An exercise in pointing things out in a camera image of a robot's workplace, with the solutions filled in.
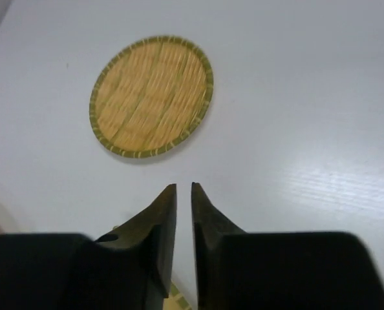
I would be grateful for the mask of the round bamboo tray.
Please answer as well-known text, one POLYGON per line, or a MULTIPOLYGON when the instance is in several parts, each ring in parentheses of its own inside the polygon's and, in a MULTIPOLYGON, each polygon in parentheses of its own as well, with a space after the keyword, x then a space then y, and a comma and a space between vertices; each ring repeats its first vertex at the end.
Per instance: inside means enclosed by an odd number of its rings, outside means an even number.
POLYGON ((101 71, 89 103, 91 128, 124 158, 161 155, 198 128, 213 91, 213 69, 198 45, 179 36, 146 37, 101 71))

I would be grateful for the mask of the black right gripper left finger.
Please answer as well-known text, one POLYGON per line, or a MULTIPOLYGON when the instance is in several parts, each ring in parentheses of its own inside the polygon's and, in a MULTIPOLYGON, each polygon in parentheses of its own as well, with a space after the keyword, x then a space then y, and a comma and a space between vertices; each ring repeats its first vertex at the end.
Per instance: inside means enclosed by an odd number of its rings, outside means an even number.
POLYGON ((176 231, 176 185, 96 243, 105 252, 103 299, 109 309, 162 309, 169 296, 176 231))

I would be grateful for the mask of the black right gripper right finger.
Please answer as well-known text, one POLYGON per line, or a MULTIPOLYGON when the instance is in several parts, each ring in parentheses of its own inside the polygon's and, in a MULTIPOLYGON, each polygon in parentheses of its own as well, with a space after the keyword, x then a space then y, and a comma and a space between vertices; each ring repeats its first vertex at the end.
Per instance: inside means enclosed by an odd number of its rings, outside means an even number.
POLYGON ((191 211, 199 309, 218 309, 222 294, 222 240, 246 232, 221 213, 201 184, 191 184, 191 211))

